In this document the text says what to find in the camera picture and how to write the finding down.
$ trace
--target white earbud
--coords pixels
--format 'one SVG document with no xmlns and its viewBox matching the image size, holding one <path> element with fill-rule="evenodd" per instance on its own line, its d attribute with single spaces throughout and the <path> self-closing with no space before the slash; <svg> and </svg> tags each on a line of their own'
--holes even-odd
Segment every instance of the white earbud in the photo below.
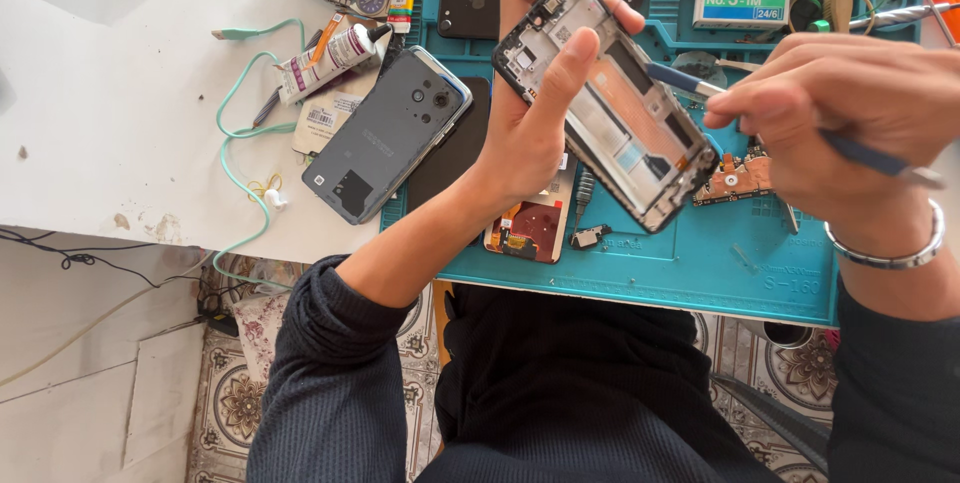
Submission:
<svg viewBox="0 0 960 483">
<path fill-rule="evenodd" d="M 277 192 L 277 189 L 268 189 L 263 193 L 263 198 L 267 204 L 273 206 L 275 211 L 283 211 L 287 208 L 286 200 L 281 199 L 281 193 Z"/>
</svg>

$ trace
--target sweater sleeve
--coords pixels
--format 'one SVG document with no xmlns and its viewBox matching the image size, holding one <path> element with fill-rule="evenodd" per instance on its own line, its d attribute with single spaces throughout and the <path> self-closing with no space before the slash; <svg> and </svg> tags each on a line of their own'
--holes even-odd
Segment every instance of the sweater sleeve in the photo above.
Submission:
<svg viewBox="0 0 960 483">
<path fill-rule="evenodd" d="M 348 286 L 330 256 L 296 282 L 276 338 L 247 481 L 403 481 L 406 420 L 396 335 L 408 308 Z"/>
<path fill-rule="evenodd" d="M 830 482 L 960 481 L 960 318 L 889 317 L 840 288 Z"/>
</svg>

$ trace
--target navy sweater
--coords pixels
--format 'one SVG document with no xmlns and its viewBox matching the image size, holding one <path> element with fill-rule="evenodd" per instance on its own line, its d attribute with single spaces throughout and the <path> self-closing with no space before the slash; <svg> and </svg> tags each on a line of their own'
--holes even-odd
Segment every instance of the navy sweater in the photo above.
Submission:
<svg viewBox="0 0 960 483">
<path fill-rule="evenodd" d="M 401 482 L 395 335 L 408 308 L 297 282 L 247 480 Z M 458 286 L 437 384 L 445 448 L 420 483 L 779 481 L 711 404 L 690 313 Z M 830 481 L 960 481 L 960 320 L 886 317 L 846 295 Z"/>
</svg>

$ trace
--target silver bracelet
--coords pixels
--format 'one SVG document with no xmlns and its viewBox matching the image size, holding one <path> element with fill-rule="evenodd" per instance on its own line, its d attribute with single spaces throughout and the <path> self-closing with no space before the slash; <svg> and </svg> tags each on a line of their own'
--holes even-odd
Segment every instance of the silver bracelet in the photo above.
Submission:
<svg viewBox="0 0 960 483">
<path fill-rule="evenodd" d="M 830 242 L 833 243 L 837 254 L 854 264 L 882 270 L 919 268 L 924 264 L 930 263 L 930 260 L 932 260 L 934 256 L 937 256 L 937 253 L 940 252 L 940 248 L 944 244 L 944 232 L 947 231 L 947 224 L 944 222 L 944 210 L 940 207 L 940 204 L 930 199 L 930 207 L 933 208 L 933 233 L 930 237 L 930 242 L 917 252 L 898 258 L 870 256 L 870 254 L 853 250 L 846 246 L 846 244 L 837 241 L 834 232 L 831 231 L 831 226 L 827 222 L 823 223 L 823 230 L 826 231 L 826 237 L 830 238 Z"/>
</svg>

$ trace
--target blue repair mat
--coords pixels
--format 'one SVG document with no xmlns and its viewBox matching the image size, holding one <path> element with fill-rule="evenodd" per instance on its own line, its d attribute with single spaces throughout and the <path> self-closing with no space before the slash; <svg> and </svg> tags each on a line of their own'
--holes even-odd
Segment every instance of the blue repair mat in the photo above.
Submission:
<svg viewBox="0 0 960 483">
<path fill-rule="evenodd" d="M 888 0 L 883 10 L 920 5 L 921 0 Z M 425 47 L 459 77 L 493 79 L 489 40 L 447 39 L 437 33 L 440 0 L 415 0 L 413 28 L 407 45 Z M 640 12 L 646 28 L 633 40 L 654 60 L 669 63 L 686 52 L 704 51 L 718 59 L 763 63 L 779 33 L 755 44 L 757 31 L 694 30 L 694 0 L 644 0 Z M 857 0 L 853 13 L 865 12 Z M 920 41 L 920 24 L 894 25 L 875 36 Z M 727 84 L 746 76 L 725 69 Z M 702 108 L 689 108 L 700 122 Z M 709 132 L 735 157 L 746 153 L 747 136 L 734 125 Z M 405 185 L 383 208 L 381 230 L 406 210 Z M 564 241 L 558 263 L 532 262 L 469 246 L 437 275 L 447 281 L 504 286 L 537 292 L 598 298 L 625 303 L 663 305 L 837 326 L 836 264 L 821 220 L 796 210 L 798 235 L 784 219 L 774 195 L 694 207 L 656 235 L 643 228 L 601 185 L 586 207 L 580 229 L 608 225 L 613 232 L 589 250 L 574 250 Z M 566 236 L 573 232 L 571 212 Z"/>
</svg>

